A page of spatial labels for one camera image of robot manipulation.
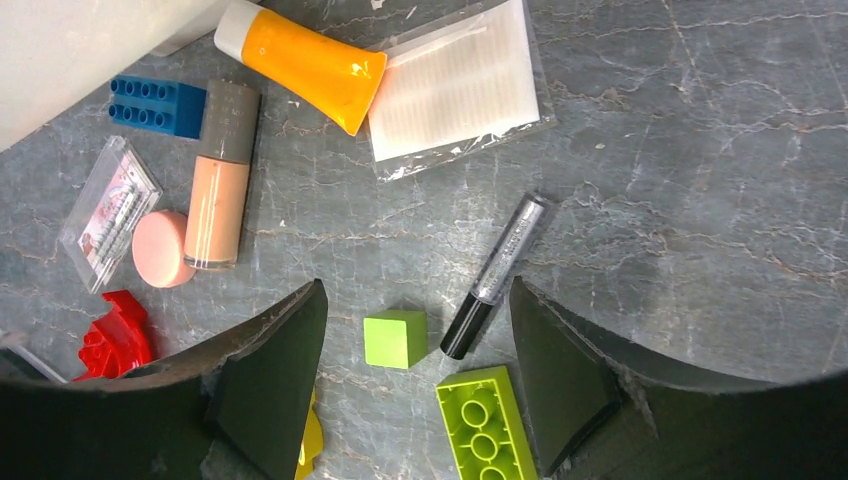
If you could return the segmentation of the small lime green cube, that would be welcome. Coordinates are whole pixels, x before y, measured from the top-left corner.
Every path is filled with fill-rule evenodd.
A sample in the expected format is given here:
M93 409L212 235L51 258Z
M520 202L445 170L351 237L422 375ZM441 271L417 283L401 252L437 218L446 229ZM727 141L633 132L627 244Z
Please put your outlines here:
M427 314L384 310L363 320L364 357L368 365L409 369L428 354Z

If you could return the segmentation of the beige foundation bottle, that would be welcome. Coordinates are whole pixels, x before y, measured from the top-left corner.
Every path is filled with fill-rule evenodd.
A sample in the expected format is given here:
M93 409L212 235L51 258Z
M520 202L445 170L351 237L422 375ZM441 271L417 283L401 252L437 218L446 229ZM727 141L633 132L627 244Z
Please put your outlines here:
M184 241L184 263L192 268L223 270L237 262L260 102L247 86L207 84Z

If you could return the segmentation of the false eyelash case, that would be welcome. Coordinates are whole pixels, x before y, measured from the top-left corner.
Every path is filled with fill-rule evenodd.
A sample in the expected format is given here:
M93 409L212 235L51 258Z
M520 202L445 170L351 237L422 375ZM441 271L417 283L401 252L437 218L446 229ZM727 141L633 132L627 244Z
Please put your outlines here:
M59 234L89 293L110 282L136 226L161 196L159 183L129 141L109 137Z

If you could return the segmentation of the yellow owl brick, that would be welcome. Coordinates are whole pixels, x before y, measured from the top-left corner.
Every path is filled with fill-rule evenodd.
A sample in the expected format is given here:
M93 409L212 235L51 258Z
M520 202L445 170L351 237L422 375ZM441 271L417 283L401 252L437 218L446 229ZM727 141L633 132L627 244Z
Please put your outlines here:
M303 480L313 472L314 460L324 447L322 427L314 409L315 402L316 390L313 390L294 476L295 480Z

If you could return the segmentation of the lime green flat brick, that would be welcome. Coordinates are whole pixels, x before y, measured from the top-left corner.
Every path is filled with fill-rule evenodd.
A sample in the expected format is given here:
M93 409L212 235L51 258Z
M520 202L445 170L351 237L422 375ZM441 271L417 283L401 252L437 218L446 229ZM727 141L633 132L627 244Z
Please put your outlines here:
M435 392L460 479L539 477L506 366L449 375Z

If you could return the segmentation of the clear packet white strips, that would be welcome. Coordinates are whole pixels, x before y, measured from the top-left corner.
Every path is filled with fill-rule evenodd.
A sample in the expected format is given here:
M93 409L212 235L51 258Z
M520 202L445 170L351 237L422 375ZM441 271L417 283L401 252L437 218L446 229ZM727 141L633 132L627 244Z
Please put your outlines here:
M480 1L372 49L388 57L366 118L381 182L557 121L524 1Z

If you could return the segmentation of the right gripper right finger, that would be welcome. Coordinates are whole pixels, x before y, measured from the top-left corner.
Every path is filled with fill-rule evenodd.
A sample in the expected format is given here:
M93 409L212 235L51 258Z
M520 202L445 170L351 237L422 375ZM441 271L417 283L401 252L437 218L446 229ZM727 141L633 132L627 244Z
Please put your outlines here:
M539 465L556 479L843 479L847 375L794 383L682 362L521 278L509 307Z

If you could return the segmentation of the white three-drawer organizer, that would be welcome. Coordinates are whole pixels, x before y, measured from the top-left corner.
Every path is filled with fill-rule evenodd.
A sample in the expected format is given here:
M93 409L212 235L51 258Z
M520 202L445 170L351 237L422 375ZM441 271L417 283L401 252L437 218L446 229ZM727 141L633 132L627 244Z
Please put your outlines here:
M143 56L214 30L225 1L4 1L1 147L8 149Z

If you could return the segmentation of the blue red duplo brick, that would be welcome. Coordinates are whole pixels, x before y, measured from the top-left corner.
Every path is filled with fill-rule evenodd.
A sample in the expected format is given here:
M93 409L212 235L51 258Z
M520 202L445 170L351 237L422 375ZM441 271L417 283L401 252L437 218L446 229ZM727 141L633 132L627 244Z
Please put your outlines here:
M192 85L118 75L109 82L114 124L199 139L207 91Z

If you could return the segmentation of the orange cream tube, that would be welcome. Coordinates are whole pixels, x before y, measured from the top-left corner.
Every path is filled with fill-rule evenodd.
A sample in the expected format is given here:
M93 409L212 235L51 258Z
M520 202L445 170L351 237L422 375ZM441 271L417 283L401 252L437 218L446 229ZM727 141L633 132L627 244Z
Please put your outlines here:
M214 34L223 53L280 84L356 135L388 65L367 51L305 28L248 1L233 1Z

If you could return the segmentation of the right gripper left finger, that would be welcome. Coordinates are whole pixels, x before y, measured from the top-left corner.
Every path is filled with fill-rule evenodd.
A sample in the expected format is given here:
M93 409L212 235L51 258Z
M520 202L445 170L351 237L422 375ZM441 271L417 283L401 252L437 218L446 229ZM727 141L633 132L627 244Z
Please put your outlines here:
M116 379L1 383L5 479L290 479L328 300L313 280Z

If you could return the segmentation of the red arch brick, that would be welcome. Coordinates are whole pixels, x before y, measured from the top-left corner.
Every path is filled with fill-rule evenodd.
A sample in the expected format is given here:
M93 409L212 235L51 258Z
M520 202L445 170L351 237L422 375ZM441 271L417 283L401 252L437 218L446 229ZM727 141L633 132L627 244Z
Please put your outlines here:
M114 379L153 361L151 342L145 333L146 309L128 290L105 292L111 309L93 321L83 337L78 358L86 371L73 382Z

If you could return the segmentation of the pink round sponge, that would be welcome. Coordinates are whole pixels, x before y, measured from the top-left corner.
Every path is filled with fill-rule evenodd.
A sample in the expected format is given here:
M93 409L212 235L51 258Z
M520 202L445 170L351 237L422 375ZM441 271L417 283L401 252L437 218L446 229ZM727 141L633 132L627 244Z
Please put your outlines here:
M143 281L155 288L187 283L196 269L184 263L188 218L169 210L144 215L132 237L134 266Z

